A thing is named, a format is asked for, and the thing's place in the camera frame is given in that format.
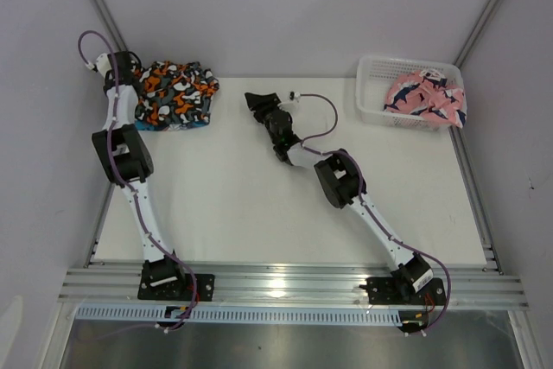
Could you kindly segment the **orange camouflage shorts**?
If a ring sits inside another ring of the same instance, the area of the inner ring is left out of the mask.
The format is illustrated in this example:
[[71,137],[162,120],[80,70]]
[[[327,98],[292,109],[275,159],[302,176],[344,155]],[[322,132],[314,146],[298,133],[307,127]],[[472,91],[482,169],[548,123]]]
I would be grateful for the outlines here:
[[143,67],[135,121],[153,125],[211,121],[219,80],[196,62],[155,61]]

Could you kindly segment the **blue orange patterned shorts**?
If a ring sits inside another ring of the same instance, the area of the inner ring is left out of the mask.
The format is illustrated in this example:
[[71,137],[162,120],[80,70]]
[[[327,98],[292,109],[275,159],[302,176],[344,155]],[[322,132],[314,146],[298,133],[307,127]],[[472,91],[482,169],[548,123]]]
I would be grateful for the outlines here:
[[183,130],[196,129],[196,128],[208,126],[209,122],[188,122],[185,124],[153,125],[140,120],[136,120],[134,125],[138,130],[142,130],[142,131],[164,132],[164,131],[183,131]]

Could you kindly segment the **pink white patterned shorts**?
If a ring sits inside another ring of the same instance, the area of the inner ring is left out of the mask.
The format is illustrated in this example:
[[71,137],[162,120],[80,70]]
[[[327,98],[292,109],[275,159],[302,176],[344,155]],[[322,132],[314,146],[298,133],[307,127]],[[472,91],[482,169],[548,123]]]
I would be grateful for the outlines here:
[[462,128],[467,120],[466,93],[444,73],[424,68],[397,77],[385,95],[383,110]]

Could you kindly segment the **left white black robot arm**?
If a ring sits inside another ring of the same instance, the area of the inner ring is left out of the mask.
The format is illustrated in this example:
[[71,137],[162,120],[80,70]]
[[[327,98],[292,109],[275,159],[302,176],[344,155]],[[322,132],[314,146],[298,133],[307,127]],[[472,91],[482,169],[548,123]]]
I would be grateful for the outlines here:
[[102,130],[92,134],[92,144],[108,181],[118,186],[130,206],[143,248],[143,268],[138,297],[164,295],[181,298],[188,283],[175,250],[162,236],[148,179],[154,173],[150,153],[135,126],[138,58],[129,51],[102,54],[95,69],[104,76],[108,99]]

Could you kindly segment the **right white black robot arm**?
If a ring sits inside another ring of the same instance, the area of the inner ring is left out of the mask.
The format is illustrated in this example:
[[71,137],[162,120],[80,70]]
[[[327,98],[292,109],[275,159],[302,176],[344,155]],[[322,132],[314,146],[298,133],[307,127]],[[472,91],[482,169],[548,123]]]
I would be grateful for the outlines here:
[[365,223],[388,255],[395,280],[396,296],[403,302],[415,302],[423,296],[434,277],[423,254],[404,245],[386,222],[366,192],[366,182],[358,163],[344,149],[316,150],[307,146],[307,138],[293,131],[293,118],[275,93],[245,93],[245,101],[255,120],[268,132],[277,159],[290,166],[315,172],[327,201],[337,209],[351,208]]

